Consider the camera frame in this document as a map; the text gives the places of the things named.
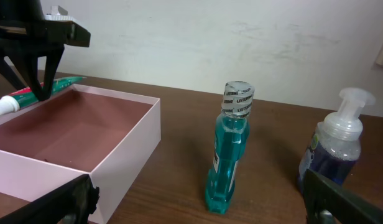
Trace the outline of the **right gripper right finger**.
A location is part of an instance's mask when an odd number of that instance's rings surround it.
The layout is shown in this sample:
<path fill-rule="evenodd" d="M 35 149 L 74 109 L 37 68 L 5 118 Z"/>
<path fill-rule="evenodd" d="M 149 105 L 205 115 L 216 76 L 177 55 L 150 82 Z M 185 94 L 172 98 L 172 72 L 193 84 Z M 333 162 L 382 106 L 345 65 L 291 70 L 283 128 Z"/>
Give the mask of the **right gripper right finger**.
<path fill-rule="evenodd" d="M 303 178 L 307 223 L 383 223 L 383 210 L 308 169 Z"/>

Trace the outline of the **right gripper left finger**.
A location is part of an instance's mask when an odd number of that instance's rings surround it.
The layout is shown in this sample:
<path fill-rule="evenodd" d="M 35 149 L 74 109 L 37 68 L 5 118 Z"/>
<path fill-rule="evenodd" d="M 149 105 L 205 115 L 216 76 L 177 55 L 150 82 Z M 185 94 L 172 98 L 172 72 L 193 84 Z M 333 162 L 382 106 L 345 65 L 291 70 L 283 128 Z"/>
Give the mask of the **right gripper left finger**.
<path fill-rule="evenodd" d="M 0 224 L 87 224 L 97 209 L 99 187 L 83 174 L 0 218 Z"/>

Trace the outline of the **white pink cardboard box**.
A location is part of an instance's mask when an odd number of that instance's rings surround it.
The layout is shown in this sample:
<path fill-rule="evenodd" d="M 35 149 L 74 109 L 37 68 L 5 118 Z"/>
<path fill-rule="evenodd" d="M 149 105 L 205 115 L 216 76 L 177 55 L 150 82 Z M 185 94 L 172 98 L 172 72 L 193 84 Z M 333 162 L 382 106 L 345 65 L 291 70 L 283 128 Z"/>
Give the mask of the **white pink cardboard box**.
<path fill-rule="evenodd" d="M 87 174 L 107 223 L 160 139 L 158 98 L 72 85 L 0 116 L 0 193 L 31 202 Z"/>

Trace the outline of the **green red toothpaste tube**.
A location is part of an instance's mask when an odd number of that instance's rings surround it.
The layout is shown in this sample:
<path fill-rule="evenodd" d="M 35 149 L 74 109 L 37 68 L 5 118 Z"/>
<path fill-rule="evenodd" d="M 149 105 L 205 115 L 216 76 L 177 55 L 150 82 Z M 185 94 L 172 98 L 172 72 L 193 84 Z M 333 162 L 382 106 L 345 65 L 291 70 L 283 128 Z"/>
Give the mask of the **green red toothpaste tube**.
<path fill-rule="evenodd" d="M 51 95 L 56 95 L 57 93 L 67 89 L 72 84 L 80 82 L 84 79 L 85 77 L 64 77 L 55 79 L 53 81 Z M 18 90 L 14 93 L 3 96 L 0 99 L 0 116 L 15 113 L 37 102 L 39 102 L 39 100 L 29 87 Z"/>

